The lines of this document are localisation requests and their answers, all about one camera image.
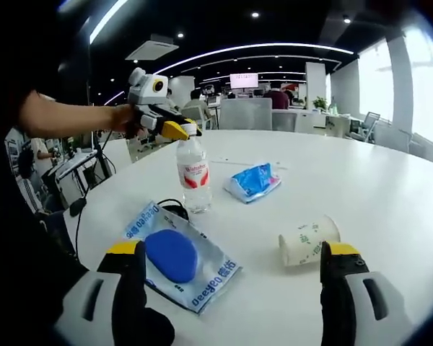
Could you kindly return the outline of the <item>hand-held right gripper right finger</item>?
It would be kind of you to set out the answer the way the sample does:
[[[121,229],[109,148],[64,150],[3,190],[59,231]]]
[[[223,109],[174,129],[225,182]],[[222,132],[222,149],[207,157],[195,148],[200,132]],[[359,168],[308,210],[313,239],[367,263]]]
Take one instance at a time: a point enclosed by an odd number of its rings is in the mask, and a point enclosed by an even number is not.
[[[322,345],[402,345],[409,337],[403,296],[353,246],[322,243],[320,282]]]

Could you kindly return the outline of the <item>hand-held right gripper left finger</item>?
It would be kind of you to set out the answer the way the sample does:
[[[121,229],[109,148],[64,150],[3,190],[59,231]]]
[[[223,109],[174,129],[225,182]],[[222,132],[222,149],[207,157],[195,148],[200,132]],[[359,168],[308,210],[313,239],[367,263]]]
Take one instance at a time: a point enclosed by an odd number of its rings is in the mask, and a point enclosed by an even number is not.
[[[56,335],[63,345],[121,345],[128,303],[144,303],[142,241],[122,241],[105,254],[97,271],[87,271],[63,298]]]

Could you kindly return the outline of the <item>person's left hand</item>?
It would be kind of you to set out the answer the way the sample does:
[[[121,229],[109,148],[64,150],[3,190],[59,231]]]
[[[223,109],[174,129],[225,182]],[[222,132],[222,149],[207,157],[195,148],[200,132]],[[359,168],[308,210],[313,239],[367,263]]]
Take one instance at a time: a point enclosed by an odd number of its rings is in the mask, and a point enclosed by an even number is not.
[[[149,134],[148,130],[140,124],[132,105],[118,105],[113,108],[110,129],[123,133],[126,139]]]

